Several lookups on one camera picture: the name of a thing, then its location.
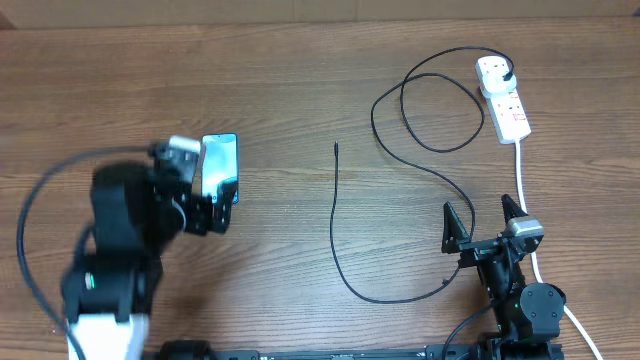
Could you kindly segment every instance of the smartphone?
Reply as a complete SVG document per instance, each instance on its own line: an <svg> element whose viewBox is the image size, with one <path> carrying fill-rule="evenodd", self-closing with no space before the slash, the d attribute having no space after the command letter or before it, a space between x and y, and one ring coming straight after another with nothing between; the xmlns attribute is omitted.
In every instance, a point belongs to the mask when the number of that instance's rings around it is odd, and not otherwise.
<svg viewBox="0 0 640 360"><path fill-rule="evenodd" d="M217 202L218 186L224 182L238 181L238 135L213 134L202 137L205 146L202 162L202 195L211 195ZM233 203L238 202L238 191Z"/></svg>

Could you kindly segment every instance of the black wire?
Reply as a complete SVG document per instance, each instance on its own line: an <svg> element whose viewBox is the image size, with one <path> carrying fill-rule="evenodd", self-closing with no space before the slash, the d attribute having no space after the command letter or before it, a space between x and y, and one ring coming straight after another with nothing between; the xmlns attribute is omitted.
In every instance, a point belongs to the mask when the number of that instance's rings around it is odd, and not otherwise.
<svg viewBox="0 0 640 360"><path fill-rule="evenodd" d="M340 263L338 262L338 256L336 255L336 248L333 244L333 217L334 214L336 212L336 203L338 200L338 142L336 141L335 145L334 145L334 153L336 156L336 171L335 171L335 189L333 192L333 206L331 207L331 219L329 220L329 242L331 243L331 253L333 254L333 260L336 263L336 268L338 269L338 273L340 274L340 277L342 278L342 282L344 282L344 284L347 286L347 288L357 297L359 297L360 299L373 303L373 304L406 304L406 303L410 303L410 302L414 302L414 301L418 301L418 300L422 300L422 299L426 299L432 295L435 295L437 293L439 293L442 289L446 288L447 285L449 285L451 283L451 281L453 281L453 279L456 277L456 275L458 275L458 271L460 270L460 267L457 267L456 270L453 272L453 275L451 275L451 277L448 280L444 280L442 282L442 285L440 285L440 287L438 287L437 289L424 294L424 295L420 295L420 296L416 296L414 298L411 299L402 299L402 300L376 300L376 299L371 299L368 298L362 294L360 294L359 292L356 291L356 289L354 289L351 284L349 284L349 282L347 281L347 279L344 277L344 274L342 273L342 268L340 267Z"/></svg>
<svg viewBox="0 0 640 360"><path fill-rule="evenodd" d="M511 64L511 70L504 76L504 80L507 81L511 78L511 76L513 75L513 69L514 69L514 65L513 65L513 61L511 61L511 59L497 51L491 48L486 48L486 47L482 47L482 46L463 46L463 47L457 47L457 48L452 48L452 49L448 49L445 51L441 51L433 56L430 56L428 58L426 58L425 60L422 60L420 63L418 63L418 65L414 66L408 73L407 75L404 77L404 80L397 84L396 86L392 87L391 89L389 89L387 92L385 92L384 94L382 94L382 96L380 96L374 103L373 106L371 107L371 130L373 131L373 135L376 138L376 141L378 142L378 144L380 144L380 146L384 149L384 151L386 151L389 155L391 155L391 157L393 157L394 159L400 161L401 163L405 164L405 165L409 165L411 167L414 167L416 169L422 170L422 171L426 171L430 174L433 174L439 178L441 178L442 180L446 181L449 185L451 185L466 201L467 205L469 206L469 210L471 211L471 230L469 232L469 239L473 239L473 233L475 231L476 228L476 210L473 206L473 203L471 202L471 199L469 199L469 197L467 196L467 194L465 194L465 192L458 187L458 185L456 185L453 181L449 180L449 178L447 178L446 176L440 174L439 172L435 171L435 170L431 170L429 168L420 166L420 165L416 165L414 163L411 163L407 160L402 159L401 157L397 156L396 154L394 154L393 152L391 152L391 150L389 150L389 148L386 147L386 145L382 142L382 139L380 139L380 135L378 135L378 131L376 129L376 124L374 121L374 112L376 109L376 106L378 105L378 103L380 101L382 101L382 99L384 99L385 97L387 97L390 93L392 93L393 91L395 91L396 89L400 88L400 109L401 109L401 114L402 114L402 120L404 121L404 124L407 128L407 130L409 131L409 133L411 134L411 136L413 137L414 140L416 140L416 142L418 144L420 144L422 147L424 147L427 150L430 151L434 151L437 153L447 153L447 152L452 152L452 151L456 151L459 150L465 146L467 146L470 142L473 141L473 139L476 138L476 136L478 136L478 133L480 133L480 130L482 130L482 126L484 125L484 109L482 108L482 104L480 104L480 101L478 100L478 98L476 98L475 95L473 95L473 93L471 91L469 91L469 89L467 89L466 87L464 87L464 85L462 85L461 83L459 83L458 81L456 81L455 79L452 79L446 75L443 74L438 74L438 73L422 73L422 74L418 74L418 75L414 75L411 76L411 74L420 66L422 66L424 63L426 63L427 61L434 59L438 56L450 53L450 52L454 52L454 51L459 51L459 50L485 50L485 51L489 51L495 54L498 54L500 56L503 56L505 59L507 59L509 61L509 63ZM478 107L478 110L480 111L480 125L478 126L478 129L475 131L475 133L473 133L473 135L471 135L471 137L463 142L462 144L455 146L453 148L450 149L445 149L445 150L441 150L441 149L436 149L433 148L431 146L426 145L425 143L423 143L418 136L413 132L413 129L411 128L411 125L409 125L409 121L407 120L407 116L405 114L404 111L404 87L406 85L406 83L413 81L413 80L417 80L420 79L422 77L426 77L426 76L434 76L434 77L440 77L442 79L445 79L447 81L450 81L451 83L453 83L454 85L456 85L457 87L459 87L462 91L464 91L470 98L471 100L473 100L473 102L476 104L476 106ZM345 286L357 297L359 297L360 299L364 300L364 301L368 301L374 304L403 304L403 303L409 303L409 302L413 302L413 301L417 301L417 300L422 300L425 298L428 298L432 295L437 294L440 290L444 289L445 287L447 287L447 285L449 285L451 283L451 281L453 281L453 279L456 277L456 275L458 274L458 271L460 270L460 267L457 267L456 270L453 272L453 275L451 275L451 277L449 278L449 280L444 280L442 282L442 286L440 286L439 288L421 295L421 296L417 296L411 299L403 299L403 300L376 300L376 299L371 299L368 298L366 296L361 295L360 293L358 293L347 281L347 279L345 278L344 274L342 273L342 269L340 268L340 263L338 262L338 257L336 256L336 251L335 251L335 247L334 247L334 243L333 243L333 217L334 217L334 213L335 213L335 209L336 209L336 202L337 202L337 197L338 197L338 143L336 142L335 144L335 148L334 148L334 152L335 152L335 157L336 157L336 170L335 170L335 189L334 189L334 196L333 196L333 207L331 209L331 220L329 222L329 241L331 243L331 251L333 253L333 260L336 263L336 267L338 268L338 273L340 273L340 277L342 278L342 281L344 282Z"/></svg>
<svg viewBox="0 0 640 360"><path fill-rule="evenodd" d="M509 287L507 288L507 293L505 294L505 297L507 297L509 296L509 294L511 294L511 289L513 289L514 276L513 276L513 263L511 262L511 248L509 247L509 242L506 242L504 244L504 247L507 255L507 263L509 264Z"/></svg>
<svg viewBox="0 0 640 360"><path fill-rule="evenodd" d="M451 332L451 335L449 335L449 337L447 338L447 341L445 341L444 345L442 346L441 358L443 360L447 358L446 357L447 356L447 349L449 348L449 345L451 345L451 342L456 337L456 335L458 335L460 330L462 330L465 326L469 325L475 319L477 319L480 316L484 315L484 313L486 313L487 311L489 311L489 310L493 309L494 307L498 306L500 303L501 303L501 301L494 301L494 302L490 303L489 305L487 305L487 306L483 307L482 309L480 309L475 314L469 316L465 321L461 322L460 325L458 325L455 329L453 329L453 331Z"/></svg>
<svg viewBox="0 0 640 360"><path fill-rule="evenodd" d="M491 48L487 48L487 47L483 47L483 46L462 46L462 47L456 47L456 48L452 48L452 49L448 49L445 51L441 51L435 55L429 56L428 58L422 60L421 62L418 63L418 65L414 66L411 70L409 70L409 72L407 73L407 75L404 77L404 80L402 80L402 83L398 86L400 86L400 113L402 114L402 120L404 121L404 125L407 127L407 130L409 131L409 134L411 134L411 136L413 137L413 139L420 144L420 146L422 146L423 148L433 151L433 152L437 152L437 153L448 153L448 152L452 152L452 151L456 151L459 149L462 149L463 147L465 147L467 144L469 144L471 141L473 141L473 139L475 139L475 137L478 135L478 133L480 132L480 130L482 129L482 125L484 124L484 111L482 110L482 106L480 105L480 102L478 101L478 99L469 91L467 90L464 86L462 86L460 83L458 83L457 81L444 76L442 74L430 74L430 75L425 75L422 74L423 76L439 76L441 78L447 79L449 81L451 81L452 83L456 84L459 88L461 88L462 90L464 90L467 95L469 95L473 101L476 102L476 105L478 105L478 108L480 109L480 112L482 113L482 122L480 123L480 126L478 127L478 130L476 130L476 132L469 138L469 140L465 141L464 143L456 146L456 147L452 147L450 149L444 149L444 150L440 150L440 149L436 149L433 147L430 147L428 145L426 145L425 143L423 143L418 136L413 132L413 129L411 128L411 125L409 125L409 120L407 120L407 116L404 112L404 86L412 80L415 80L415 78L409 79L409 77L411 76L411 74L413 74L414 71L416 71L416 69L418 69L420 66L424 65L427 61L431 60L431 59L435 59L438 56L444 55L444 54L448 54L454 51L460 51L460 50L484 50L484 51L488 51L494 54L498 54L502 57L504 57L505 59L507 59L507 61L509 61L509 63L511 64L511 70L509 70L509 72L507 74L505 74L505 76L503 77L505 81L511 79L511 77L513 76L513 69L514 69L514 65L513 65L513 61L511 60L511 58L509 58L507 55L501 53L498 50L494 50Z"/></svg>
<svg viewBox="0 0 640 360"><path fill-rule="evenodd" d="M18 254L18 262L20 263L20 270L22 271L22 277L24 278L24 282L26 283L26 285L29 287L29 289L31 289L31 293L33 294L33 297L38 301L38 304L42 307L42 310L44 310L44 312L49 316L49 318L51 318L51 320L53 320L56 323L57 327L59 327L64 331L64 334L67 336L67 338L69 339L69 342L75 349L79 360L85 360L86 357L82 352L82 348L80 347L80 343L78 342L78 339L76 339L76 337L73 335L67 323L60 316L58 316L56 312L53 310L53 308L51 307L51 304L49 304L49 302L47 301L46 296L44 295L44 293L42 293L42 291L36 284L35 280L31 276L31 271L29 271L29 265L27 264L27 258L24 252L24 229L26 226L27 215L29 214L29 210L31 209L31 206L33 205L33 202L38 196L38 193L40 192L40 190L42 190L42 188L47 184L47 182L49 182L49 180L54 175L64 170L67 166L73 165L75 163L78 163L80 161L83 161L91 157L104 156L104 155L116 154L116 153L125 153L125 152L139 152L139 151L147 151L147 150L148 150L148 147L146 146L145 147L141 147L141 146L111 147L111 148L103 148L103 149L87 151L87 152L72 156L66 160L63 160L58 164L52 166L51 168L49 168L49 170L47 170L44 174L42 174L42 177L40 177L38 182L36 182L36 184L31 189L31 192L25 199L24 204L22 205L22 210L20 211L20 217L18 218L18 230L16 233L16 247L17 247L17 254Z"/></svg>

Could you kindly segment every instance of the white power strip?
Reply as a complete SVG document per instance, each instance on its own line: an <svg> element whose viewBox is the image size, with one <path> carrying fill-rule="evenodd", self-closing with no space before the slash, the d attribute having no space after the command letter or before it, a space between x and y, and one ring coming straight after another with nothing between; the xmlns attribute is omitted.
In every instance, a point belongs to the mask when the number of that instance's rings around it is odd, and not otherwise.
<svg viewBox="0 0 640 360"><path fill-rule="evenodd" d="M508 91L492 91L495 82L509 72L507 61L500 56L485 56L478 59L476 73L480 80L480 90L487 99L493 125L501 144L513 144L531 134L529 121L524 112L518 91L509 86Z"/></svg>
<svg viewBox="0 0 640 360"><path fill-rule="evenodd" d="M485 56L478 59L476 63L476 73L478 74L478 80L480 80L480 90L482 91L482 95L487 99L487 105L489 105L491 119L496 128L498 139L500 139L500 143L502 144L515 144L518 199L522 210L527 212L522 186L520 140L531 134L531 127L529 127L529 121L524 112L518 91L515 89L515 80L504 81L504 84L500 84L500 81L503 79L502 77L507 72L509 72L507 61L500 56ZM538 268L538 257L535 252L531 253L531 266L533 267L536 281L539 283L543 282L540 269ZM587 342L596 359L602 360L602 355L600 355L596 344L591 340L587 331L582 327L582 324L580 324L580 321L578 321L566 305L564 306L564 312Z"/></svg>

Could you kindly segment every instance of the white cable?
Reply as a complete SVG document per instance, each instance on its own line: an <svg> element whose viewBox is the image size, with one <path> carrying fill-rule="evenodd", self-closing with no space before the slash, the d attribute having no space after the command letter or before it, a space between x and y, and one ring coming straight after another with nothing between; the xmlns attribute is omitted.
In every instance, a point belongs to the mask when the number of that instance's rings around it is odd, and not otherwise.
<svg viewBox="0 0 640 360"><path fill-rule="evenodd" d="M524 202L524 190L522 189L522 163L521 163L522 155L520 152L520 140L516 140L515 145L516 145L516 185L518 187L518 201L520 202L520 207L522 208L522 210L524 212L527 212L527 205ZM536 255L535 252L531 253L531 266L533 267L533 274L536 277L536 281L539 283L544 282L542 281L542 275L540 275L540 269L538 268L538 256ZM571 322L573 322L573 324L576 326L576 328L578 329L578 331L580 332L584 340L587 342L587 344L591 348L591 351L593 351L593 355L595 355L596 359L602 360L602 355L600 355L600 351L598 351L596 344L593 342L593 340L591 340L591 337L589 336L589 334L587 334L587 331L584 329L584 327L582 327L582 324L580 324L580 321L578 321L578 319L575 317L575 315L573 315L571 310L569 310L569 308L566 305L564 307L564 313L567 314L569 319L571 319Z"/></svg>

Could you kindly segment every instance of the power plug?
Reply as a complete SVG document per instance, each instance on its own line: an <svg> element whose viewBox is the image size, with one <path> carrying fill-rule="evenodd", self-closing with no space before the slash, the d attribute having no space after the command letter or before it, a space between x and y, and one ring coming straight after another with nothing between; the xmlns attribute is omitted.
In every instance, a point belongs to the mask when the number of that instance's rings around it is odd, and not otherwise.
<svg viewBox="0 0 640 360"><path fill-rule="evenodd" d="M476 63L476 74L480 80L480 90L485 98L507 95L518 85L515 75L509 80L504 76L509 73L507 61L500 56L485 56Z"/></svg>
<svg viewBox="0 0 640 360"><path fill-rule="evenodd" d="M515 75L511 78L513 81L502 79L508 72L507 61L500 56L485 56L476 63L480 90L487 99L491 119L501 144L513 144L531 134L527 115L515 89ZM496 85L500 81L506 84ZM510 90L496 91L503 88Z"/></svg>

